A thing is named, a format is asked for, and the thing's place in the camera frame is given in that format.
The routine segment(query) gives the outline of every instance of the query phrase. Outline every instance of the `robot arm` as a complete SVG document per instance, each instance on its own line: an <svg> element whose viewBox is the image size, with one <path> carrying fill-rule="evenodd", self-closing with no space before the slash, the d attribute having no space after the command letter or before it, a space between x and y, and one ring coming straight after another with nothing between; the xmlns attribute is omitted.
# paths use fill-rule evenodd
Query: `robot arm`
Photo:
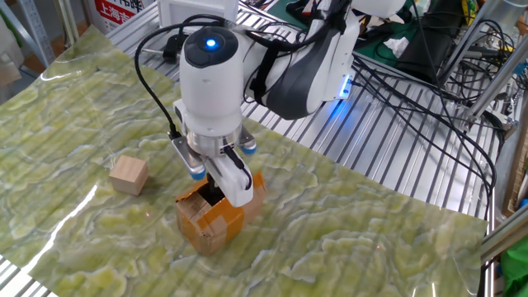
<svg viewBox="0 0 528 297"><path fill-rule="evenodd" d="M205 27L189 36L181 51L182 99L174 103L183 136L172 143L193 178L208 172L234 207L252 199L252 175L235 151L252 154L257 148L242 125L244 94L286 120L308 116L323 101L348 97L343 88L359 35L359 18L349 4L322 0L321 17L307 34L314 42L296 50L239 28Z"/></svg>

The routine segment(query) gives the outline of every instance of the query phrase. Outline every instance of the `metal grid table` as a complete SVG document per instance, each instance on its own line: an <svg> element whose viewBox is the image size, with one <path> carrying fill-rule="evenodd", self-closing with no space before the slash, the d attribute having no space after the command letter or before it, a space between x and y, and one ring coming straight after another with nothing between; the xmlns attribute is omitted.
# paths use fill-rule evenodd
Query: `metal grid table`
<svg viewBox="0 0 528 297"><path fill-rule="evenodd" d="M272 16L254 15L244 8L238 14L238 23L245 26L257 28L270 21L275 19ZM132 57L138 43L158 28L158 8L153 4L112 31L108 37ZM267 31L281 34L289 41L295 40L296 32L288 27L271 27ZM161 35L146 47L160 50L168 37L169 34ZM166 64L163 59L148 54L143 54L141 63L157 69L175 82L179 81L177 65ZM363 73L367 80L374 81L368 73ZM427 88L408 80L389 76L384 78L430 111L441 113L440 98ZM393 105L409 107L383 88L376 87L389 97ZM452 109L450 113L453 116L461 113L461 110L455 109L455 105L448 108ZM363 87L353 87L348 100L325 102L313 115L300 120L283 120L256 103L243 103L242 110L246 117L388 188L433 205L481 219L484 217L487 201L482 181L417 136L390 107L372 97ZM413 111L400 112L435 144L469 163L470 156L460 146L455 133L447 127L430 116ZM468 135L493 160L497 159L498 141L492 128L476 125ZM472 154L481 162L481 166L485 165L476 149ZM489 217L493 218L493 207L490 207ZM493 295L490 293L493 292L492 279L488 273L486 296ZM45 297L54 294L0 256L0 296Z"/></svg>

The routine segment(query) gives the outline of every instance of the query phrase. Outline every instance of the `blue light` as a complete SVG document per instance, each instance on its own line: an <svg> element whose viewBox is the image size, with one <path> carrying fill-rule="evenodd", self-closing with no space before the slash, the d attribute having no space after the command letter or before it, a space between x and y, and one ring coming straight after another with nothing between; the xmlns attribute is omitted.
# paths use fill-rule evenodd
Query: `blue light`
<svg viewBox="0 0 528 297"><path fill-rule="evenodd" d="M341 91L339 92L339 97L348 98L348 95L350 93L350 89L347 88L349 79L350 79L350 74L346 75L345 79L343 80Z"/></svg>
<svg viewBox="0 0 528 297"><path fill-rule="evenodd" d="M205 44L206 44L207 46L209 46L210 48L212 48L212 47L215 47L215 46L216 46L216 41L215 41L215 40L207 40L207 41L205 42Z"/></svg>

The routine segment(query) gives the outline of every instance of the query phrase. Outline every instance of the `wooden block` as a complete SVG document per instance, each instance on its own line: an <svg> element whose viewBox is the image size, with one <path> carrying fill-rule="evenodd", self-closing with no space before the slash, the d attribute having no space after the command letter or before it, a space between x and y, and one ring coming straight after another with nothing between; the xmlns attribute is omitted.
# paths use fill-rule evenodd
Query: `wooden block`
<svg viewBox="0 0 528 297"><path fill-rule="evenodd" d="M139 195L149 177L147 163L137 158L120 156L110 171L110 180L116 191Z"/></svg>

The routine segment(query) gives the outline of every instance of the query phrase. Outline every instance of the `plastic sheet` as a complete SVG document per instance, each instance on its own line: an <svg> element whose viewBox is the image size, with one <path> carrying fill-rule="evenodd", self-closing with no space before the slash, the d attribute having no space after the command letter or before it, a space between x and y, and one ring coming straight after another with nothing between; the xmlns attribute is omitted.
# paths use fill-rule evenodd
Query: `plastic sheet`
<svg viewBox="0 0 528 297"><path fill-rule="evenodd" d="M178 95L144 75L166 106ZM465 296L487 223L402 196L246 120L262 215L211 257L177 228L192 185L134 66L89 29L0 106L0 253L59 296ZM121 154L148 162L139 197L112 190Z"/></svg>

